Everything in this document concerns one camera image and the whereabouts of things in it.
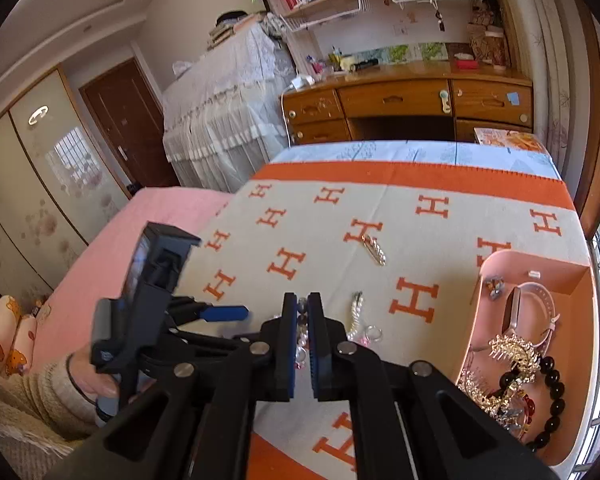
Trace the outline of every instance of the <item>human hand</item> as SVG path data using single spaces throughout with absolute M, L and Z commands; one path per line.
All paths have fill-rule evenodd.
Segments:
M 117 397 L 118 384 L 107 374 L 97 374 L 90 362 L 91 346 L 83 346 L 70 357 L 69 373 L 74 383 L 87 396 Z

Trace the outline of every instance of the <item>pink tray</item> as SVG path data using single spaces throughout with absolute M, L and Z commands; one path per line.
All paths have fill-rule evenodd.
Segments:
M 541 278 L 530 278 L 528 272 L 537 270 Z M 491 301 L 482 280 L 501 276 L 505 281 L 504 293 Z M 566 408 L 560 416 L 560 428 L 551 441 L 538 451 L 538 456 L 547 465 L 562 462 L 573 449 L 584 416 L 591 375 L 594 373 L 594 285 L 590 268 L 583 265 L 533 256 L 517 251 L 503 250 L 489 256 L 480 268 L 474 305 L 477 311 L 472 332 L 471 345 L 486 345 L 502 331 L 504 307 L 511 289 L 524 282 L 542 283 L 552 295 L 556 313 L 560 314 L 557 329 L 551 339 L 547 355 L 555 358 L 555 367 L 560 371 L 564 383 Z M 522 308 L 517 334 L 537 342 L 547 327 L 547 320 L 540 308 Z M 493 389 L 498 388 L 500 376 L 508 369 L 504 362 L 489 357 L 489 351 L 476 352 L 472 369 L 479 368 L 481 376 Z M 533 384 L 526 384 L 525 391 L 534 400 L 536 412 L 532 417 L 528 433 L 522 442 L 532 440 L 544 429 L 551 416 L 552 400 L 549 388 L 544 384 L 544 375 L 538 373 Z

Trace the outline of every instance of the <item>blue handle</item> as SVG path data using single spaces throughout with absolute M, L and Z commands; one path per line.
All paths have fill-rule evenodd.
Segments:
M 247 319 L 249 309 L 245 306 L 210 306 L 200 313 L 205 321 L 242 321 Z

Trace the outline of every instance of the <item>wardrobe door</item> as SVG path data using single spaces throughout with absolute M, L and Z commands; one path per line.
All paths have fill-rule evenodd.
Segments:
M 8 113 L 0 118 L 0 225 L 52 288 L 86 248 L 33 171 Z
M 0 225 L 0 294 L 13 296 L 27 311 L 52 290 L 24 259 Z
M 59 72 L 45 77 L 10 111 L 40 179 L 91 242 L 128 199 L 86 135 Z

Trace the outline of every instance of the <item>white lace cloth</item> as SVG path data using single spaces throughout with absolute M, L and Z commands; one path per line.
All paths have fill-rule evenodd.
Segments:
M 171 84 L 162 142 L 180 183 L 235 192 L 284 149 L 280 94 L 294 75 L 286 50 L 255 24 Z

